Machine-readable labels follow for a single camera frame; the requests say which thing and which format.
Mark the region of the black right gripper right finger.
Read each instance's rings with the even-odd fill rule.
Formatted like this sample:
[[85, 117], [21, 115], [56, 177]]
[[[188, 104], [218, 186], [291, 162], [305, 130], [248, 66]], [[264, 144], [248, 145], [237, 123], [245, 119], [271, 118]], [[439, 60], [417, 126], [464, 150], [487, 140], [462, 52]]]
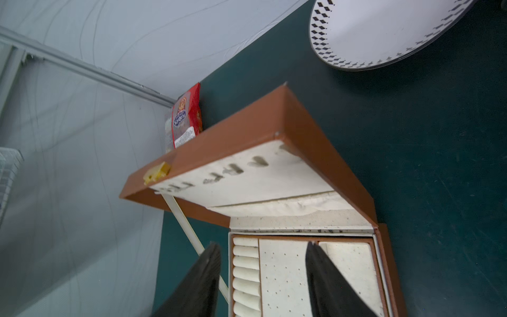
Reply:
[[309, 242], [306, 276], [313, 316], [374, 316], [323, 249]]

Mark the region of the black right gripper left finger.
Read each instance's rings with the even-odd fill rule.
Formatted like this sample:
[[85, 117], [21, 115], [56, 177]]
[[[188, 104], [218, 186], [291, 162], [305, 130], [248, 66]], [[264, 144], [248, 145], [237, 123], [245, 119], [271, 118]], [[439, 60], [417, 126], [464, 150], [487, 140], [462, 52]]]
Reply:
[[215, 316], [220, 269], [220, 246], [211, 243], [153, 316]]

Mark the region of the brown jewelry box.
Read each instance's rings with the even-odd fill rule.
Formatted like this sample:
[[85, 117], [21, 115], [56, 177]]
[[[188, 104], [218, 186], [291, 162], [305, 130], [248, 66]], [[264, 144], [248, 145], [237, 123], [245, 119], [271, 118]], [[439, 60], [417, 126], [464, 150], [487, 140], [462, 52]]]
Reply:
[[311, 316], [308, 243], [354, 302], [407, 315], [374, 200], [285, 85], [131, 174], [120, 198], [171, 211], [198, 252], [189, 219], [229, 230], [229, 316]]

